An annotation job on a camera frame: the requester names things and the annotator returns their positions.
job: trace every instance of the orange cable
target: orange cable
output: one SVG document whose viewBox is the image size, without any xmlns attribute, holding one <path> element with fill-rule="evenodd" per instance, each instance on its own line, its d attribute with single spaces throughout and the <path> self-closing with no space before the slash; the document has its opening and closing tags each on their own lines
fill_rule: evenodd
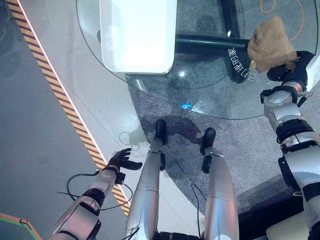
<svg viewBox="0 0 320 240">
<path fill-rule="evenodd" d="M 299 31 L 297 32 L 297 34 L 293 38 L 290 39 L 290 42 L 294 42 L 297 39 L 297 37 L 299 37 L 299 35 L 300 35 L 302 29 L 304 28 L 304 25 L 305 25 L 304 7 L 302 6 L 302 4 L 301 4 L 301 2 L 299 0 L 296 0 L 296 1 L 299 4 L 299 7 L 301 9 L 302 21 L 301 21 L 301 25 L 300 25 Z M 274 0 L 273 6 L 272 6 L 271 10 L 269 10 L 269 11 L 265 11 L 264 10 L 263 4 L 264 4 L 264 0 L 260 0 L 260 10 L 261 10 L 261 12 L 263 12 L 264 14 L 269 14 L 276 8 L 277 0 Z"/>
<path fill-rule="evenodd" d="M 263 12 L 264 14 L 269 14 L 269 13 L 271 13 L 273 10 L 275 10 L 276 5 L 277 5 L 277 0 L 274 0 L 273 6 L 272 6 L 271 10 L 269 10 L 269 11 L 264 11 L 263 4 L 264 4 L 264 0 L 260 0 L 260 9 L 261 9 L 261 12 Z"/>
</svg>

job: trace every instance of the striped warning tape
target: striped warning tape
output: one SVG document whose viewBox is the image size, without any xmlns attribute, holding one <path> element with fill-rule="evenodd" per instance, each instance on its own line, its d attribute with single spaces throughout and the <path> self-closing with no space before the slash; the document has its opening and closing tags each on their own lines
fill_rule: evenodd
<svg viewBox="0 0 320 240">
<path fill-rule="evenodd" d="M 28 230 L 28 232 L 33 236 L 34 239 L 43 240 L 40 237 L 37 230 L 34 228 L 34 226 L 32 226 L 32 224 L 28 220 L 18 218 L 15 216 L 10 216 L 10 215 L 4 214 L 2 212 L 0 212 L 0 220 L 7 222 L 7 223 L 10 223 L 10 224 L 15 224 L 15 225 L 19 225 L 21 227 L 24 227 Z"/>
<path fill-rule="evenodd" d="M 91 155 L 92 160 L 98 168 L 103 169 L 106 166 L 106 160 L 101 154 L 94 138 L 90 134 L 77 108 L 74 106 L 56 71 L 50 63 L 44 49 L 39 42 L 39 39 L 37 38 L 35 31 L 33 30 L 28 20 L 28 17 L 26 16 L 26 13 L 21 6 L 21 3 L 18 0 L 6 0 L 6 2 L 12 12 L 13 18 L 20 27 L 25 41 L 27 42 L 33 56 L 35 57 L 36 62 L 40 66 L 44 77 L 52 88 L 54 95 L 58 99 L 64 112 L 71 121 L 71 124 L 73 125 L 75 131 L 77 132 L 84 146 Z M 120 185 L 114 185 L 112 192 L 119 204 L 123 204 L 128 200 Z M 121 205 L 120 207 L 123 210 L 124 214 L 127 216 L 130 210 L 130 203 L 126 203 L 124 205 Z"/>
</svg>

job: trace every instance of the gray carpet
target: gray carpet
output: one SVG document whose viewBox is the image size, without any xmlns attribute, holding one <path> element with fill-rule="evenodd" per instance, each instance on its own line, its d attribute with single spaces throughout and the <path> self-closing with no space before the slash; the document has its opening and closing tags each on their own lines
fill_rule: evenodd
<svg viewBox="0 0 320 240">
<path fill-rule="evenodd" d="M 189 34 L 200 31 L 199 34 L 203 35 L 222 34 L 220 13 L 213 2 L 216 1 L 178 1 L 177 31 Z M 249 0 L 243 0 L 242 4 L 241 1 L 236 3 L 241 35 L 250 38 L 255 26 L 265 16 L 260 13 L 258 1 L 252 7 L 248 7 L 251 3 Z M 301 17 L 298 4 L 291 3 L 290 0 L 281 1 L 281 6 L 274 11 L 282 17 L 289 38 L 296 34 Z M 303 2 L 303 7 L 305 26 L 307 24 L 308 27 L 303 29 L 305 32 L 301 33 L 294 45 L 297 50 L 314 53 L 318 28 L 314 1 Z M 292 16 L 299 23 L 290 22 Z M 188 67 L 189 70 L 185 69 L 186 77 L 176 77 L 181 69 Z M 219 58 L 179 54 L 176 55 L 171 71 L 173 73 L 163 76 L 130 75 L 128 81 L 136 86 L 135 77 L 139 77 L 140 83 L 143 83 L 142 88 L 148 94 L 137 89 L 138 86 L 130 86 L 129 90 L 149 140 L 153 137 L 156 120 L 161 118 L 167 122 L 168 144 L 164 149 L 167 155 L 166 170 L 187 198 L 196 206 L 191 182 L 203 193 L 207 192 L 209 178 L 201 172 L 203 157 L 199 152 L 199 143 L 208 127 L 216 129 L 214 145 L 224 152 L 234 182 L 239 213 L 290 197 L 292 191 L 286 186 L 278 166 L 278 158 L 282 156 L 282 152 L 276 142 L 276 135 L 264 116 L 256 117 L 263 114 L 260 92 L 279 84 L 249 81 L 234 83 L 228 77 L 224 78 L 224 61 Z M 177 107 L 186 100 L 192 105 L 193 101 L 204 102 L 200 108 L 193 106 L 192 110 L 218 118 Z M 320 84 L 314 89 L 314 96 L 301 107 L 302 113 L 317 132 L 320 131 L 319 104 Z M 201 198 L 200 210 L 204 213 L 205 201 Z"/>
<path fill-rule="evenodd" d="M 176 32 L 200 36 L 224 37 L 223 15 L 220 0 L 178 0 Z M 270 14 L 263 14 L 260 1 L 236 0 L 240 35 L 250 39 L 255 27 L 264 19 L 281 16 L 288 37 L 298 32 L 302 15 L 298 3 L 294 0 L 277 1 Z M 271 9 L 272 1 L 265 1 L 264 9 Z M 317 47 L 317 18 L 314 0 L 304 0 L 304 27 L 293 42 L 297 51 L 314 53 Z M 246 53 L 237 52 L 244 68 L 250 61 Z M 228 74 L 226 62 L 222 57 L 190 55 L 176 53 L 172 69 L 164 75 L 128 74 L 126 81 L 138 89 L 177 106 L 186 106 L 191 111 L 223 119 L 246 119 L 261 116 L 259 94 L 273 88 L 265 73 L 252 74 L 256 78 L 247 78 L 238 84 Z"/>
</svg>

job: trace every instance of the black cable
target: black cable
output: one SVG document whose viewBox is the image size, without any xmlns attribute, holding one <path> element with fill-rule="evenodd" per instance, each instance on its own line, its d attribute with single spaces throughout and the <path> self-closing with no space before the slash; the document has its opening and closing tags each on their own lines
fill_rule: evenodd
<svg viewBox="0 0 320 240">
<path fill-rule="evenodd" d="M 193 192 L 193 194 L 194 194 L 194 196 L 195 196 L 195 198 L 196 198 L 196 202 L 197 202 L 196 217 L 197 217 L 197 223 L 198 223 L 199 238 L 201 238 L 201 234 L 200 234 L 200 223 L 199 223 L 199 199 L 198 199 L 198 196 L 197 196 L 197 194 L 196 194 L 196 192 L 195 192 L 195 190 L 194 190 L 194 188 L 193 188 L 193 185 L 194 185 L 193 183 L 190 184 L 191 189 L 192 189 L 192 192 Z"/>
<path fill-rule="evenodd" d="M 128 239 L 130 240 L 138 231 L 139 231 L 140 227 L 138 227 L 133 233 L 131 233 L 130 235 L 122 238 L 121 240 L 125 240 L 125 239 Z"/>
<path fill-rule="evenodd" d="M 66 181 L 66 184 L 65 184 L 65 189 L 66 189 L 66 192 L 69 194 L 70 198 L 75 201 L 76 199 L 74 198 L 74 195 L 71 194 L 70 192 L 70 188 L 69 188 L 69 184 L 71 182 L 72 179 L 76 178 L 76 177 L 80 177 L 80 176 L 86 176 L 86 177 L 93 177 L 93 176 L 96 176 L 98 175 L 100 171 L 99 170 L 96 170 L 95 173 L 93 174 L 89 174 L 89 173 L 79 173 L 79 174 L 75 174 L 73 175 L 72 177 L 70 177 L 67 181 Z"/>
<path fill-rule="evenodd" d="M 195 184 L 195 182 L 192 181 L 191 178 L 190 178 L 190 181 L 192 182 L 191 184 L 193 184 L 193 185 L 196 187 L 196 189 L 198 189 L 198 191 L 201 193 L 201 195 L 202 195 L 202 197 L 204 198 L 204 200 L 207 201 L 206 196 L 203 194 L 203 192 L 200 190 L 200 188 Z"/>
<path fill-rule="evenodd" d="M 125 205 L 125 204 L 127 204 L 128 202 L 130 202 L 130 200 L 132 199 L 132 197 L 133 197 L 133 195 L 134 195 L 134 192 L 132 191 L 132 189 L 131 189 L 127 184 L 123 184 L 123 185 L 125 185 L 125 186 L 130 190 L 130 192 L 131 192 L 131 196 L 130 196 L 130 198 L 128 199 L 128 201 L 126 201 L 126 202 L 124 202 L 124 203 L 122 203 L 122 204 L 116 205 L 116 206 L 111 206 L 111 207 L 108 207 L 108 208 L 105 208 L 105 209 L 101 209 L 101 211 L 114 209 L 114 208 L 120 207 L 120 206 Z"/>
<path fill-rule="evenodd" d="M 80 176 L 86 176 L 86 177 L 93 177 L 93 176 L 96 176 L 100 171 L 99 170 L 96 170 L 95 173 L 93 174 L 89 174 L 89 173 L 79 173 L 79 174 L 75 174 L 73 175 L 72 177 L 70 177 L 67 181 L 66 181 L 66 184 L 65 184 L 65 188 L 66 188 L 66 191 L 67 192 L 61 192 L 61 191 L 57 191 L 57 193 L 59 194 L 66 194 L 66 195 L 69 195 L 70 198 L 75 201 L 76 199 L 74 197 L 79 197 L 77 195 L 73 195 L 71 194 L 70 192 L 70 187 L 69 187 L 69 184 L 71 182 L 72 179 L 76 178 L 76 177 L 80 177 Z M 131 196 L 130 198 L 128 199 L 128 201 L 122 203 L 122 204 L 119 204 L 119 205 L 116 205 L 116 206 L 111 206 L 111 207 L 108 207 L 108 208 L 104 208 L 104 209 L 101 209 L 101 211 L 106 211 L 106 210 L 110 210 L 110 209 L 114 209 L 114 208 L 117 208 L 117 207 L 120 207 L 120 206 L 123 206 L 125 204 L 127 204 L 128 202 L 130 202 L 130 200 L 132 199 L 133 195 L 134 195 L 134 192 L 132 191 L 132 189 L 127 185 L 127 184 L 123 184 L 125 185 L 131 192 Z"/>
<path fill-rule="evenodd" d="M 56 193 L 57 193 L 57 194 L 65 194 L 65 195 L 69 195 L 69 196 L 73 196 L 73 197 L 77 197 L 77 198 L 80 197 L 80 196 L 78 196 L 78 195 L 69 194 L 69 193 L 63 192 L 63 191 L 56 191 Z"/>
</svg>

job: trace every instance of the white tray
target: white tray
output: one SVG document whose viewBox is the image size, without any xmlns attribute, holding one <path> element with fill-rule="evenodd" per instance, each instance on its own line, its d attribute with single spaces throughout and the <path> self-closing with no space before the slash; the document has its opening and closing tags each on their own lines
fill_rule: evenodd
<svg viewBox="0 0 320 240">
<path fill-rule="evenodd" d="M 165 74 L 174 62 L 177 0 L 100 0 L 101 50 L 113 72 Z"/>
</svg>

